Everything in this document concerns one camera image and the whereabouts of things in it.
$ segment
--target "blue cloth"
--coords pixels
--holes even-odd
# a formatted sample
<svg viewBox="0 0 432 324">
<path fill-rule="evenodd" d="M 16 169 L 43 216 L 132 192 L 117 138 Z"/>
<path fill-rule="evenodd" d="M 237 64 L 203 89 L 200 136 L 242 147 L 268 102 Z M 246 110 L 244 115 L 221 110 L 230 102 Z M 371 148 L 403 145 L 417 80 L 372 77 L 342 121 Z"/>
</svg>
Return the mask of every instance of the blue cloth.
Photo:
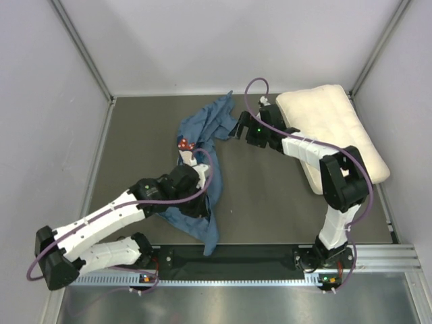
<svg viewBox="0 0 432 324">
<path fill-rule="evenodd" d="M 164 217 L 170 224 L 182 230 L 205 244 L 204 255 L 210 255 L 219 241 L 219 232 L 215 219 L 214 207 L 222 193 L 222 173 L 217 159 L 214 138 L 227 140 L 229 133 L 237 124 L 230 113 L 234 108 L 232 91 L 215 102 L 203 107 L 198 113 L 190 116 L 180 124 L 177 136 L 177 145 L 184 143 L 194 143 L 195 148 L 205 149 L 210 153 L 213 161 L 213 180 L 207 189 L 207 208 L 210 211 L 209 218 L 191 218 L 180 213 L 178 208 L 170 207 L 160 216 Z M 207 157 L 198 153 L 196 160 L 199 163 L 210 164 Z"/>
</svg>

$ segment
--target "white pillow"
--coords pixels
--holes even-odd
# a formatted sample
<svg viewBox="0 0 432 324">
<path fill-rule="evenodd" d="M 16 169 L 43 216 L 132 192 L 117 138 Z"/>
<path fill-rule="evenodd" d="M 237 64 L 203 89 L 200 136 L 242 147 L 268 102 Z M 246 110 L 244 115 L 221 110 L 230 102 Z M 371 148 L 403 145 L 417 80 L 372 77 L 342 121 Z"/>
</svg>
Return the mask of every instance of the white pillow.
<svg viewBox="0 0 432 324">
<path fill-rule="evenodd" d="M 373 146 L 341 86 L 285 92 L 277 96 L 276 103 L 287 127 L 298 128 L 308 137 L 342 148 L 357 147 L 374 184 L 390 176 L 389 168 Z M 313 192 L 323 194 L 319 171 L 304 162 L 302 166 Z"/>
</svg>

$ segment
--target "gray floor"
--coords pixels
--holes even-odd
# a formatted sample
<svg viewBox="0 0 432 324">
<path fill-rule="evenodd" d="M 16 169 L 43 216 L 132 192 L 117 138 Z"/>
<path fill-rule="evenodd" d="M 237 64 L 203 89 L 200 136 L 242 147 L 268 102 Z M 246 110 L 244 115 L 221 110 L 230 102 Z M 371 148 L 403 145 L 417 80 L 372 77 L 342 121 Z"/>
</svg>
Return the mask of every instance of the gray floor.
<svg viewBox="0 0 432 324">
<path fill-rule="evenodd" d="M 114 292 L 79 317 L 72 314 L 110 287 L 68 287 L 57 324 L 335 323 L 416 324 L 404 274 L 354 274 L 336 295 L 318 288 L 156 288 L 148 295 Z"/>
<path fill-rule="evenodd" d="M 176 164 L 180 121 L 217 96 L 120 98 L 113 111 L 90 210 L 106 205 L 140 178 L 156 178 Z M 235 96 L 238 117 L 244 104 Z M 251 96 L 256 102 L 258 97 Z M 216 208 L 220 244 L 310 243 L 323 226 L 326 203 L 313 194 L 299 162 L 245 140 L 217 141 L 224 190 Z M 150 217 L 109 239 L 144 233 L 153 244 L 198 241 Z M 390 243 L 378 199 L 368 219 L 353 229 L 358 243 Z"/>
</svg>

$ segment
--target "white wall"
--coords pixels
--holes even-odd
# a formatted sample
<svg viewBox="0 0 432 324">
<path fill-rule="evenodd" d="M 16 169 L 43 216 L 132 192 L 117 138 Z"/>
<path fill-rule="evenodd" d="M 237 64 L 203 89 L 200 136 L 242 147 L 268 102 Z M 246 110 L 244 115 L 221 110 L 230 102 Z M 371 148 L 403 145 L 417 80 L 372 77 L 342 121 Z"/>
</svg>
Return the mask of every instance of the white wall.
<svg viewBox="0 0 432 324">
<path fill-rule="evenodd" d="M 1 1 L 0 30 L 0 322 L 36 323 L 34 235 L 78 218 L 107 101 L 48 1 Z"/>
<path fill-rule="evenodd" d="M 384 183 L 402 239 L 412 242 L 432 287 L 432 2 L 413 1 L 356 97 L 389 165 Z"/>
<path fill-rule="evenodd" d="M 62 2 L 110 90 L 155 95 L 350 90 L 399 1 Z"/>
</svg>

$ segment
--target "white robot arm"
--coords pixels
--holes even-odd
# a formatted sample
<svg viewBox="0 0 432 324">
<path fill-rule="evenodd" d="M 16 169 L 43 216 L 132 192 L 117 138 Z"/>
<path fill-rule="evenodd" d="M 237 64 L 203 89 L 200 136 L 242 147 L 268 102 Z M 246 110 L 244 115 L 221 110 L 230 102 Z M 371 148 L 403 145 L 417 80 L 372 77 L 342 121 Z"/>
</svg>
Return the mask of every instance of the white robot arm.
<svg viewBox="0 0 432 324">
<path fill-rule="evenodd" d="M 191 152 L 181 153 L 185 157 L 189 157 L 188 154 L 192 156 Z M 157 179 L 141 179 L 108 205 L 76 222 L 56 229 L 49 226 L 39 229 L 36 233 L 36 256 L 48 244 L 77 229 L 39 261 L 48 288 L 56 290 L 65 287 L 79 275 L 115 265 L 144 267 L 149 263 L 153 249 L 143 234 L 135 233 L 117 242 L 97 243 L 131 223 L 166 211 L 168 207 L 178 207 L 190 217 L 209 216 L 207 200 L 202 196 L 178 205 L 138 204 L 138 200 L 176 200 L 192 196 L 204 187 L 209 172 L 208 165 L 196 164 L 191 157 L 170 174 Z M 115 209 L 115 206 L 124 203 L 131 204 Z M 93 217 L 110 209 L 109 214 L 89 223 Z"/>
<path fill-rule="evenodd" d="M 263 122 L 285 133 L 307 138 L 300 130 L 286 127 L 277 105 L 271 105 L 265 97 L 261 97 L 259 104 L 259 119 Z M 247 127 L 248 144 L 261 148 L 269 144 L 272 149 L 304 161 L 321 172 L 323 195 L 329 206 L 324 226 L 315 240 L 313 250 L 318 264 L 334 263 L 348 244 L 347 226 L 369 194 L 366 180 L 353 162 L 341 152 L 314 143 L 313 139 L 306 141 L 282 136 L 263 127 L 251 117 L 249 112 L 243 111 L 231 135 L 240 138 L 243 127 Z M 366 169 L 357 148 L 349 146 L 344 150 Z"/>
</svg>

